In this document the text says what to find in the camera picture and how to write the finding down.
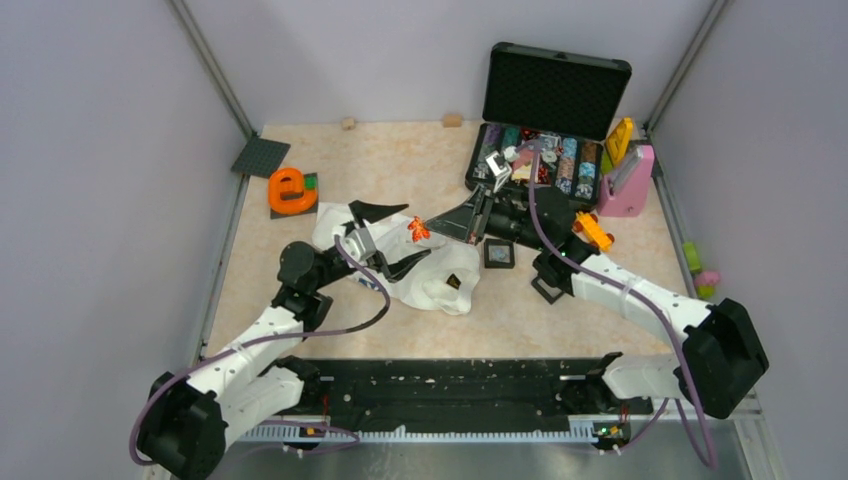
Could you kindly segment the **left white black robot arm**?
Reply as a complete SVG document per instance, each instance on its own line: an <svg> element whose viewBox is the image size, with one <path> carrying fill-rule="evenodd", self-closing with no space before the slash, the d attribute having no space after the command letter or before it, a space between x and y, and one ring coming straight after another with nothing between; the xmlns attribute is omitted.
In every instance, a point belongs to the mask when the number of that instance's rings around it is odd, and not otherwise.
<svg viewBox="0 0 848 480"><path fill-rule="evenodd" d="M390 310L387 284L401 280L428 250L390 263L376 247L370 226L405 210L355 200L351 220L338 226L331 247L295 241L279 255L280 288L248 329L217 354L152 385L129 436L130 458L159 465L181 479L205 479L227 449L267 417L288 408L308 413L319 404L320 386L281 366L281 354L309 338L358 333ZM321 288L358 272L383 297L381 309L352 327L324 330L333 300Z"/></svg>

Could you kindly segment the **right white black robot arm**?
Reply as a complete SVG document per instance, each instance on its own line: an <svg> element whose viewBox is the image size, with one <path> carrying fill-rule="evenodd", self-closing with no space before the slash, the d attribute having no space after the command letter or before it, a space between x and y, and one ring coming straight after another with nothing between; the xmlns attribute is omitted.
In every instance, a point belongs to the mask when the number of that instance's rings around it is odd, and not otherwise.
<svg viewBox="0 0 848 480"><path fill-rule="evenodd" d="M441 235L476 245L484 237L539 251L532 284L550 304L564 295L600 304L664 341L671 353L606 355L587 374L586 397L600 412L631 398L686 400L699 414L728 418L767 372L769 361L747 309L662 288L617 265L597 240L579 237L591 214L552 186L536 186L519 207L479 184L459 206L425 221Z"/></svg>

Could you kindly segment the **white t-shirt garment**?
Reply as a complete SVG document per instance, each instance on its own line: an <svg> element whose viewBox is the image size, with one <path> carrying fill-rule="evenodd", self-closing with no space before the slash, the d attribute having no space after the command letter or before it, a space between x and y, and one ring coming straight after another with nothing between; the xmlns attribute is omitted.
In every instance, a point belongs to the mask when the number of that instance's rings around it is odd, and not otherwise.
<svg viewBox="0 0 848 480"><path fill-rule="evenodd" d="M376 248L390 263L430 251L402 279L390 282L379 272L376 278L390 297L412 308L441 310L449 315L469 313L472 294L481 277L478 250L438 233L415 242L409 228L412 222L411 217L395 213L368 225Z"/></svg>

